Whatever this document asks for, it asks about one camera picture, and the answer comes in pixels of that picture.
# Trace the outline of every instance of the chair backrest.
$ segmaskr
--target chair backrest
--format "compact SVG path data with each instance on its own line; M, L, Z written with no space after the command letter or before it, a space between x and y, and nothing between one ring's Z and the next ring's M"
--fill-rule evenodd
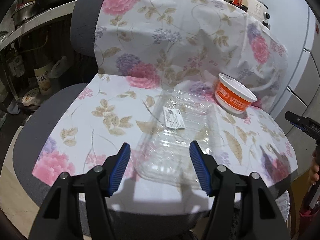
M103 0L77 0L72 13L70 40L73 49L94 57L94 38Z

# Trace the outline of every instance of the shelf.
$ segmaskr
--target shelf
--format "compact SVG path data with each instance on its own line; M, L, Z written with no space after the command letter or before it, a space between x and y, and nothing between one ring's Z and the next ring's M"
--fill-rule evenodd
M32 30L38 28L39 26L50 22L54 19L57 19L61 16L72 14L73 8L75 7L76 1L72 1L58 7L44 11L43 13L33 17L18 29L12 32L3 42L0 43L0 51L3 50L7 45L20 38L22 35L25 35Z

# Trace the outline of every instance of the pink flower print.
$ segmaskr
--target pink flower print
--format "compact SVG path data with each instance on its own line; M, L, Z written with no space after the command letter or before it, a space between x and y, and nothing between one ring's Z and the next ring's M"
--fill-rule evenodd
M251 124L251 117L250 117L250 116L247 116L247 118L244 119L243 122L244 122L245 124Z
M290 156L290 157L292 158L293 156L292 156L292 153L291 153L290 143L286 142L286 143L285 143L285 148L286 148L286 150L287 150L287 151L285 152L285 154L288 155L288 156Z
M102 11L110 15L124 15L138 0L104 0Z
M275 159L272 162L272 180L277 183L286 178L290 174L288 167L279 159Z
M277 47L278 45L276 44L276 42L274 40L271 40L270 48L273 50L273 52L277 52Z
M103 165L103 163L106 160L106 155L95 155L95 154L89 154L85 160L86 164L90 164L88 166L89 170L91 170L93 167L97 165Z
M251 106L262 109L261 99L259 99L258 101L253 102L253 103L251 104Z
M197 63L195 62L195 61L192 61L191 63L190 63L190 67L191 68L195 68L197 66Z
M160 76L152 64L140 62L128 70L128 75L126 79L132 87L151 89L160 84Z
M52 153L43 151L33 168L32 175L52 186L60 173L66 171L71 176L74 175L76 168L68 160L69 157L66 154L60 154L56 150Z
M279 56L282 57L282 55L283 55L284 52L285 52L284 46L280 45L280 46L278 47Z
M261 35L252 40L251 49L253 51L254 58L258 63L264 64L268 61L270 51L266 40Z
M82 90L82 92L80 93L80 95L77 97L77 99L85 99L85 98L90 98L93 96L92 94L92 89L86 87L84 90Z

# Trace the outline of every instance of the kitchen appliance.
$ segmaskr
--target kitchen appliance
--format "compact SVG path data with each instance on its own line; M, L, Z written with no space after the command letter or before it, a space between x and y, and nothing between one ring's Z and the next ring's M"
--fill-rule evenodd
M248 14L270 29L270 25L268 25L268 20L270 19L268 7L261 0L242 0L242 4L248 7Z

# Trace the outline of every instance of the bowl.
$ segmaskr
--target bowl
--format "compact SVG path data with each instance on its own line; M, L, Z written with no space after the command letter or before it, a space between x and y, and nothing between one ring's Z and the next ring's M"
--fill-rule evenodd
M225 74L219 74L219 83L215 91L219 104L234 114L243 113L257 97L243 84Z

